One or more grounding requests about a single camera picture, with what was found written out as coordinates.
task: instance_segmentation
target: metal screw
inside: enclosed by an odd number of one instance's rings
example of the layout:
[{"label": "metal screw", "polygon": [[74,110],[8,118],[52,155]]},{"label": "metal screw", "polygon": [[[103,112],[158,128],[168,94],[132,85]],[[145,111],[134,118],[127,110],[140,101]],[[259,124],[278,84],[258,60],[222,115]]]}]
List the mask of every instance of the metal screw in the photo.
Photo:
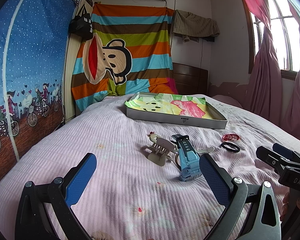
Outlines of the metal screw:
[{"label": "metal screw", "polygon": [[53,182],[54,182],[55,184],[60,184],[60,183],[62,182],[62,178],[61,178],[61,177],[57,177],[57,178],[55,178],[55,179],[53,180]]},{"label": "metal screw", "polygon": [[271,187],[271,183],[270,183],[269,181],[265,181],[265,182],[263,183],[263,185],[265,185],[266,187]]},{"label": "metal screw", "polygon": [[32,182],[31,181],[27,181],[25,184],[26,187],[31,187],[32,186]]},{"label": "metal screw", "polygon": [[233,180],[234,180],[234,182],[235,182],[236,184],[241,184],[241,183],[242,183],[242,179],[239,178],[239,177],[235,177]]}]

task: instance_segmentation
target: pink pillow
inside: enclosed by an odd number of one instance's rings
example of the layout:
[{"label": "pink pillow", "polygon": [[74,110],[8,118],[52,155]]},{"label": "pink pillow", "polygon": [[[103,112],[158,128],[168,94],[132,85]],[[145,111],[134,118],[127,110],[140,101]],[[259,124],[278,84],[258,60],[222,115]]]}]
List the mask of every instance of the pink pillow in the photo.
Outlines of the pink pillow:
[{"label": "pink pillow", "polygon": [[243,108],[242,105],[240,105],[240,103],[237,100],[233,99],[232,97],[223,96],[223,95],[215,95],[212,98],[215,99],[215,100],[218,100],[222,103],[231,105],[231,106],[236,106],[236,107],[239,107],[239,108]]}]

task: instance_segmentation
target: pink bedspread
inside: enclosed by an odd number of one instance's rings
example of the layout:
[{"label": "pink bedspread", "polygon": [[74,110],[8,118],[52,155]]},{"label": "pink bedspread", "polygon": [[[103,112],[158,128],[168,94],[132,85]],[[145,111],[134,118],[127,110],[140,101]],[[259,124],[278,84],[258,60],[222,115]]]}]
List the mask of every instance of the pink bedspread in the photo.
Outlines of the pink bedspread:
[{"label": "pink bedspread", "polygon": [[[257,147],[278,142],[300,153],[300,141],[265,119],[240,108],[207,98],[229,120],[225,130],[145,122],[125,116],[124,102],[131,95],[106,98],[89,106],[79,117],[44,138],[24,155],[0,182],[0,230],[14,239],[14,225],[24,184],[50,183],[76,166],[87,152],[94,153],[98,167],[79,202],[72,206],[86,231],[106,240],[202,240],[224,207],[214,198],[201,176],[181,182],[173,163],[159,167],[147,160],[141,148],[150,144],[147,134],[164,138],[188,134],[196,149],[214,146],[212,155],[231,176],[246,183],[271,182],[279,208],[287,188],[278,175],[258,160]],[[236,133],[241,151],[219,148],[222,135]],[[247,210],[242,213],[241,226]],[[66,239],[55,216],[52,221],[60,239]]]}]

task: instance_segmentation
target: human hand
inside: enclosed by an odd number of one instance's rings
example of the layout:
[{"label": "human hand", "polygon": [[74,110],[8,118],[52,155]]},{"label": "human hand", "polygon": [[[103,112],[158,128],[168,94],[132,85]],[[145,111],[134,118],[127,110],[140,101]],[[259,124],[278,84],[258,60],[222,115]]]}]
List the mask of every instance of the human hand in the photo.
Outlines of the human hand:
[{"label": "human hand", "polygon": [[[280,221],[283,221],[284,216],[287,214],[289,209],[289,191],[285,194],[283,200],[282,200],[283,206],[281,209],[281,216]],[[297,207],[300,209],[300,198],[297,200]]]}]

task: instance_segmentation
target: window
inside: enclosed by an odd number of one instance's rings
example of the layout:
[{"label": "window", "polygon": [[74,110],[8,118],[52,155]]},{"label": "window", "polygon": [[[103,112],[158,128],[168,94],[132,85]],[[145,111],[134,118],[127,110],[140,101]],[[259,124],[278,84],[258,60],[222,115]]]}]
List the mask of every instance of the window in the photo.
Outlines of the window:
[{"label": "window", "polygon": [[[274,48],[282,77],[287,74],[291,78],[300,70],[300,34],[299,25],[290,12],[287,0],[269,0],[271,33],[273,36]],[[253,21],[255,54],[259,51],[264,24],[257,17],[251,14]]]}]

